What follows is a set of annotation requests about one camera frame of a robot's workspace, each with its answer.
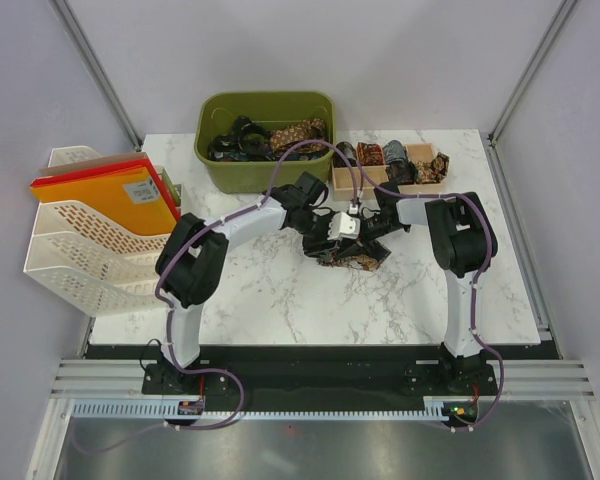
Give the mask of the brown cat pattern tie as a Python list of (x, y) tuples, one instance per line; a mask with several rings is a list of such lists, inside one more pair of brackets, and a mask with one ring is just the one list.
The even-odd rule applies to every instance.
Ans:
[(379, 269), (390, 255), (391, 251), (377, 240), (356, 240), (342, 242), (335, 252), (318, 259), (318, 264), (372, 272)]

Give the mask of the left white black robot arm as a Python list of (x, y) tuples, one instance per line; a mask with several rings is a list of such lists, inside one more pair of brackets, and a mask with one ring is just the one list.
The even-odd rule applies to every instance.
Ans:
[(314, 210), (327, 196), (326, 184), (305, 172), (295, 183), (272, 187), (214, 221), (185, 214), (177, 222), (155, 265), (155, 296), (167, 307), (162, 352), (170, 364), (164, 379), (176, 392), (198, 385), (200, 371), (193, 363), (200, 355), (202, 310), (218, 288), (227, 254), (284, 228), (308, 235), (319, 225)]

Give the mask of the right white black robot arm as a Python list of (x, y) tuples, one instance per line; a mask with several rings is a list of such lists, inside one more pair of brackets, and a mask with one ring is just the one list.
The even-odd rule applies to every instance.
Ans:
[(360, 240), (376, 240), (413, 225), (428, 229), (434, 258), (446, 280), (443, 346), (453, 358), (438, 368), (437, 377), (445, 391), (461, 393), (474, 381), (465, 359), (477, 357), (485, 348), (479, 338), (480, 280), (498, 252), (482, 203), (474, 192), (402, 194), (391, 182), (377, 186), (374, 194), (379, 211), (361, 220)]

